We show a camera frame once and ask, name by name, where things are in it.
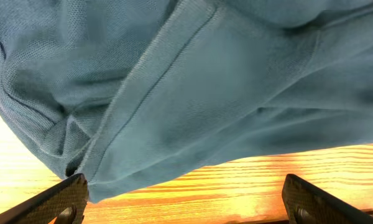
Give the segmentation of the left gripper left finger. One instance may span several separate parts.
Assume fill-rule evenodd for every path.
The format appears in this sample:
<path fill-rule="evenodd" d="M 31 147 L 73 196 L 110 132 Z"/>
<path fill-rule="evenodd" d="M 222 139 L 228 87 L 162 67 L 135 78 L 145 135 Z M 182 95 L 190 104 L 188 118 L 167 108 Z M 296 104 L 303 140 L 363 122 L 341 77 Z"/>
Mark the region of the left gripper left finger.
<path fill-rule="evenodd" d="M 0 214 L 0 224 L 81 224 L 88 202 L 88 184 L 75 174 Z"/>

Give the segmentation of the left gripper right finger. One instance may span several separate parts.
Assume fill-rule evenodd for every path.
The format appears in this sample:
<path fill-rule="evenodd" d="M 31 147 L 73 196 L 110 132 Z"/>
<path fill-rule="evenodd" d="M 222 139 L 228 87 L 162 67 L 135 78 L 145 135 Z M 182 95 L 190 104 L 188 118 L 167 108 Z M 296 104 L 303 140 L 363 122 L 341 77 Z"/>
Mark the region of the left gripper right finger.
<path fill-rule="evenodd" d="M 287 174 L 282 200 L 291 224 L 373 224 L 373 215 L 327 193 L 295 174 Z"/>

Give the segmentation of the blue t-shirt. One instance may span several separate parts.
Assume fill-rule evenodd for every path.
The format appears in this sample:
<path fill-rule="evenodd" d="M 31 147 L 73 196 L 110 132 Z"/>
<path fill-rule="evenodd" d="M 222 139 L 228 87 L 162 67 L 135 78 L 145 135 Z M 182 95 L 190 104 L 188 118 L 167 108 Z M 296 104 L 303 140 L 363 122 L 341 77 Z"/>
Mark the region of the blue t-shirt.
<path fill-rule="evenodd" d="M 0 0 L 0 115 L 92 202 L 373 143 L 373 1 Z"/>

